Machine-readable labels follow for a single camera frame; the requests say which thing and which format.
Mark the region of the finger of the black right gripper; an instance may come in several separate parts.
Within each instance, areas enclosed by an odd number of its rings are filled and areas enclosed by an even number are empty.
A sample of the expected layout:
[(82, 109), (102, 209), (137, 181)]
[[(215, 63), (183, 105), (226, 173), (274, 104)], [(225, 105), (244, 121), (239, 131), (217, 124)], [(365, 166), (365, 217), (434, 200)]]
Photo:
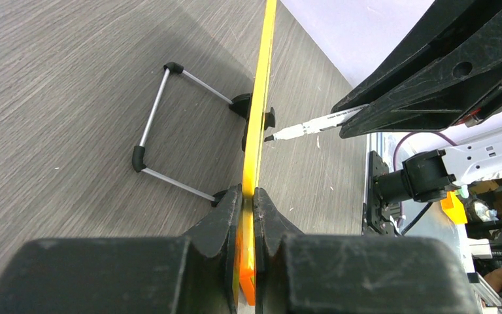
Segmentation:
[(470, 116), (502, 111), (502, 28), (483, 27), (452, 48), (451, 37), (413, 48), (406, 37), (339, 103), (369, 106), (345, 122), (341, 138), (382, 131), (441, 131)]
[(502, 1), (435, 1), (333, 108), (367, 114), (490, 114), (502, 108)]

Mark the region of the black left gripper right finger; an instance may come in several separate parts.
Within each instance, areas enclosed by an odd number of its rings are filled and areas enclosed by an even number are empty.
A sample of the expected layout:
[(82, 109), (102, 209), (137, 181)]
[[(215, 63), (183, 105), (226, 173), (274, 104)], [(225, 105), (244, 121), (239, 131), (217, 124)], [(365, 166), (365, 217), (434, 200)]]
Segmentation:
[(477, 313), (460, 260), (426, 237), (306, 234), (257, 188), (256, 313)]

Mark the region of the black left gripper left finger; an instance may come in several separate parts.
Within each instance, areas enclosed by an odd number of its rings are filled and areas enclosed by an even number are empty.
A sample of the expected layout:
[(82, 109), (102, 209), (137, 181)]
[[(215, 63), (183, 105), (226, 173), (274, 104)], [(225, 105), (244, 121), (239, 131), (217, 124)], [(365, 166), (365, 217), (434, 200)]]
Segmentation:
[(0, 276), (0, 313), (235, 313), (241, 186), (180, 236), (25, 243)]

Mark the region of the yellow framed whiteboard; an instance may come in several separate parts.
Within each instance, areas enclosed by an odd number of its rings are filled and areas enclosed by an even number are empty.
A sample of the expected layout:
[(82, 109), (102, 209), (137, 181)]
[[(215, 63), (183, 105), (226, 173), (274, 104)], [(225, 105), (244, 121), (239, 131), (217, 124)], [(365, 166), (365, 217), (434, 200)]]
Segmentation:
[(269, 95), (271, 60), (275, 34), (277, 1), (265, 2), (265, 14), (258, 53), (258, 64), (250, 106), (246, 136), (246, 150), (243, 163), (242, 211), (239, 224), (241, 242), (239, 247), (239, 284), (246, 302), (256, 305), (256, 254), (254, 236), (253, 197), (259, 183), (261, 153), (264, 141), (265, 110)]

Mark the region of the white black marker pen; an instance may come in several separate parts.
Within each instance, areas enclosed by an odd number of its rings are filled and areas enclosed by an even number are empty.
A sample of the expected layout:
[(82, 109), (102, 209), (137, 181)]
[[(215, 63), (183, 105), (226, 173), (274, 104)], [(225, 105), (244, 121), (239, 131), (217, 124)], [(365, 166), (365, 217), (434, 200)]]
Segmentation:
[(264, 141), (279, 141), (279, 140), (290, 140), (297, 137), (302, 137), (304, 135), (310, 135), (315, 133), (320, 133), (322, 131), (330, 130), (338, 126), (343, 125), (345, 122), (350, 120), (352, 117), (357, 115), (361, 110), (368, 107), (368, 104), (363, 104), (351, 109), (339, 111), (336, 113), (331, 113), (325, 116), (314, 118), (300, 124), (296, 124), (287, 128), (284, 128), (272, 135), (267, 136)]

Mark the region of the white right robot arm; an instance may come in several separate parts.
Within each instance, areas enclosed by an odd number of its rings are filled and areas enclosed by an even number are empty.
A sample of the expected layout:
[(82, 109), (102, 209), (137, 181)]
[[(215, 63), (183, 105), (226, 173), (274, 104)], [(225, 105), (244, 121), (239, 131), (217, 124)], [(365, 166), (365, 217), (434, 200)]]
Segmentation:
[[(359, 107), (343, 138), (443, 131), (502, 112), (502, 1), (435, 1), (388, 57), (333, 112)], [(502, 169), (502, 135), (408, 159), (383, 175), (388, 202), (432, 201)]]

